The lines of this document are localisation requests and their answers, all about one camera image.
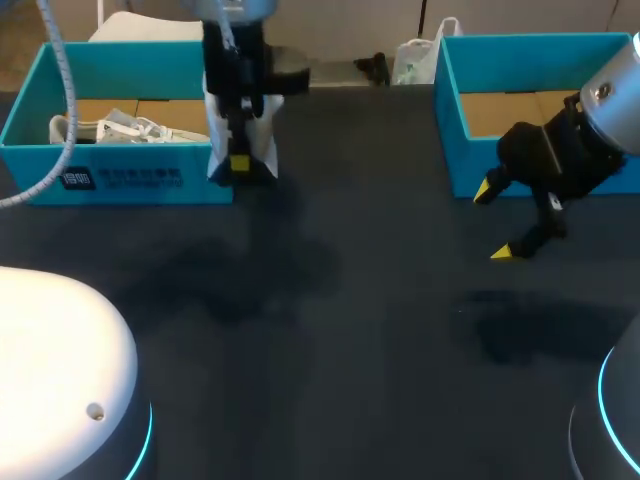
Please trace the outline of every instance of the white plastic bag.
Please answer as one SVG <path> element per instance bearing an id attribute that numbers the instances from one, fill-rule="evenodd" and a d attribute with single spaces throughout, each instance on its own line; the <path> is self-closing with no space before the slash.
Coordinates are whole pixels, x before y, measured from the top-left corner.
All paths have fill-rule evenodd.
<path id="1" fill-rule="evenodd" d="M 400 45 L 393 65 L 391 83 L 393 85 L 433 83 L 436 78 L 440 41 L 445 34 L 455 37 L 462 35 L 462 27 L 457 18 L 445 18 L 433 41 L 416 38 Z"/>

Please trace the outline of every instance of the white dome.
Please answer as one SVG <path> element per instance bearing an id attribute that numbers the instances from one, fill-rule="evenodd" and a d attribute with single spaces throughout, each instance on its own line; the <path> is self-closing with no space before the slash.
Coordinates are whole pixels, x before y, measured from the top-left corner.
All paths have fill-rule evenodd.
<path id="1" fill-rule="evenodd" d="M 0 479 L 51 480 L 88 459 L 126 412 L 137 372 L 131 332 L 102 295 L 0 267 Z"/>

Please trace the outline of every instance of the open box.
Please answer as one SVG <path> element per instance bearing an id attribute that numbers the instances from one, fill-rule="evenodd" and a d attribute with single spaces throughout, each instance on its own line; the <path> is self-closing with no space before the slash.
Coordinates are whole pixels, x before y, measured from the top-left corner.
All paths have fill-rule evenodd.
<path id="1" fill-rule="evenodd" d="M 185 130 L 206 121 L 200 42 L 68 43 L 66 52 L 77 97 L 98 99 L 79 102 L 80 120 L 104 116 L 100 105 L 91 105 L 95 101 L 169 127 L 186 123 Z M 0 156 L 20 190 L 42 179 L 60 156 L 62 146 L 49 145 L 49 121 L 65 111 L 58 66 L 47 44 L 0 135 Z M 67 170 L 73 178 L 60 178 L 32 203 L 228 204 L 231 189 L 207 180 L 210 152 L 208 143 L 77 145 Z"/>
<path id="2" fill-rule="evenodd" d="M 498 165 L 499 138 L 514 123 L 546 123 L 630 41 L 624 33 L 444 38 L 435 109 L 454 196 L 475 196 Z M 640 193 L 640 159 L 594 193 Z M 531 192 L 514 183 L 504 194 Z"/>

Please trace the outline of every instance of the white cable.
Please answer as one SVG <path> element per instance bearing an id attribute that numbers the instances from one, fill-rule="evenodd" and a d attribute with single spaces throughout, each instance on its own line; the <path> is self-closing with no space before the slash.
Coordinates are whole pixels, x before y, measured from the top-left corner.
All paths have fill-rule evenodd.
<path id="1" fill-rule="evenodd" d="M 76 134 L 78 131 L 78 107 L 76 105 L 76 92 L 73 86 L 73 79 L 71 78 L 71 67 L 69 66 L 67 54 L 64 51 L 64 43 L 60 37 L 60 32 L 58 31 L 58 27 L 56 26 L 53 15 L 51 14 L 49 1 L 37 0 L 37 4 L 40 9 L 40 13 L 42 14 L 42 20 L 44 21 L 47 32 L 49 33 L 51 46 L 53 48 L 56 61 L 58 62 L 60 75 L 62 76 L 62 84 L 64 86 L 65 98 L 67 100 L 67 110 L 69 112 L 69 129 L 67 130 L 67 138 L 65 139 L 62 153 L 47 176 L 24 192 L 0 200 L 0 208 L 13 207 L 14 205 L 24 203 L 49 188 L 69 164 L 73 149 L 76 145 Z"/>
<path id="2" fill-rule="evenodd" d="M 218 16 L 218 25 L 220 26 L 220 33 L 222 34 L 222 45 L 225 50 L 236 49 L 236 39 L 233 36 L 233 30 L 231 30 L 231 22 L 229 22 L 229 16 L 224 9 L 224 0 L 213 0 L 216 6 L 216 13 Z"/>
<path id="3" fill-rule="evenodd" d="M 104 24 L 104 0 L 98 0 L 96 6 L 98 8 L 98 28 L 100 28 Z"/>

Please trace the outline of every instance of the black table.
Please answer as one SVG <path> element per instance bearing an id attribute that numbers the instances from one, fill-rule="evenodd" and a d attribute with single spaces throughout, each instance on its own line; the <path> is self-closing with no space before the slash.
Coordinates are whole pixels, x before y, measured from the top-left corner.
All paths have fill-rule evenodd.
<path id="1" fill-rule="evenodd" d="M 640 197 L 587 199 L 569 240 L 491 263 L 532 202 L 453 200 L 432 103 L 291 99 L 280 188 L 231 207 L 0 212 L 0 264 L 129 322 L 161 480 L 571 478 L 573 399 L 638 299 Z"/>

